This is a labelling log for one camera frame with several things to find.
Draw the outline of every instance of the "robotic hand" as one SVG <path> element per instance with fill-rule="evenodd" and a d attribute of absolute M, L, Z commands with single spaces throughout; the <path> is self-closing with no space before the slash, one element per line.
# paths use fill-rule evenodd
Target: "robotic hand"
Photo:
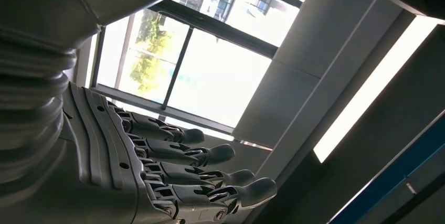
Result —
<path fill-rule="evenodd" d="M 0 216 L 5 223 L 222 223 L 276 193 L 202 132 L 144 120 L 62 73 L 101 26 L 161 0 L 0 0 Z"/>

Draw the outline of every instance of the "fluorescent light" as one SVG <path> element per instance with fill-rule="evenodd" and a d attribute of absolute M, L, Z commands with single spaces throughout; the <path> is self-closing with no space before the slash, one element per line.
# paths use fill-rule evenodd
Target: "fluorescent light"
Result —
<path fill-rule="evenodd" d="M 417 16 L 314 148 L 324 162 L 440 20 Z"/>

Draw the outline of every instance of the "window mullion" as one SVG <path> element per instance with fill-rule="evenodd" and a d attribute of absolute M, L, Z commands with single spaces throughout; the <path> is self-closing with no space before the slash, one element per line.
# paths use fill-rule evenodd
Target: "window mullion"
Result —
<path fill-rule="evenodd" d="M 184 60 L 185 52 L 187 51 L 188 43 L 190 42 L 192 33 L 193 27 L 190 27 L 185 37 L 184 44 L 182 45 L 181 52 L 179 53 L 178 62 L 176 63 L 176 67 L 172 75 L 172 80 L 170 81 L 170 85 L 168 86 L 167 95 L 165 96 L 164 103 L 161 106 L 162 110 L 165 110 L 167 108 L 168 101 L 170 100 L 170 96 L 172 95 L 173 87 L 175 85 L 176 78 L 178 77 L 182 61 Z"/>

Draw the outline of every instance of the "screw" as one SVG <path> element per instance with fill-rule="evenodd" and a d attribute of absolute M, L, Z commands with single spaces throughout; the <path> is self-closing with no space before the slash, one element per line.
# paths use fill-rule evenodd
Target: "screw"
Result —
<path fill-rule="evenodd" d="M 215 220 L 221 220 L 225 215 L 226 215 L 226 211 L 221 210 L 215 215 Z"/>

